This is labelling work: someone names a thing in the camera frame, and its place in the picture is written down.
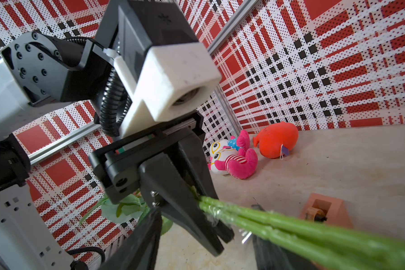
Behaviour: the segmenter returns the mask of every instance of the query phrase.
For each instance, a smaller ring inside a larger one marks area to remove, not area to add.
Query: red stuffed toy
[[[253,138],[254,147],[259,144],[260,153],[269,159],[289,155],[298,139],[297,127],[292,123],[271,124]]]

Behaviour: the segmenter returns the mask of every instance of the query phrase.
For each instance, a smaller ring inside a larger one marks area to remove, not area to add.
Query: red plaid wallpaper
[[[180,0],[206,46],[240,3]],[[405,0],[261,0],[213,59],[249,133],[405,124]]]
[[[0,0],[0,50],[28,31],[58,38],[93,37],[108,0]],[[231,123],[212,94],[198,110],[205,116],[204,148],[234,134]],[[75,102],[53,111],[14,132],[27,154],[54,142],[93,121],[90,101]],[[27,183],[33,202],[54,238],[65,249],[98,246],[105,249],[121,235],[128,235],[136,221],[113,224],[98,208],[79,225],[83,215],[102,197],[100,182],[92,172],[88,154],[111,143],[97,130],[35,165]],[[92,253],[75,255],[90,262]]]

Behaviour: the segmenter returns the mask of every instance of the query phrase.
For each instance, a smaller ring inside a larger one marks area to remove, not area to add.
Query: toy tag
[[[283,144],[281,145],[281,154],[279,155],[280,159],[283,160],[284,156],[288,156],[289,155],[289,150],[288,148],[286,148],[285,146],[283,146]]]

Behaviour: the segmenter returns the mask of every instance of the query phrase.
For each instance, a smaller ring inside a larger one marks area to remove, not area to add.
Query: beige floor
[[[212,178],[223,201],[289,216],[312,192],[344,199],[355,229],[405,239],[405,126],[302,131],[285,160],[259,155],[248,180]],[[215,258],[174,225],[161,237],[156,269],[255,269],[251,241],[242,245],[235,231]]]

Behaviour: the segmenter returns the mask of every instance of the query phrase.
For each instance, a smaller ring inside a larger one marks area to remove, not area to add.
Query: small wooden block
[[[312,193],[298,218],[305,219],[306,212],[310,207],[324,211],[327,218],[327,220],[324,221],[324,224],[340,226],[348,229],[353,228],[345,203],[341,199]]]

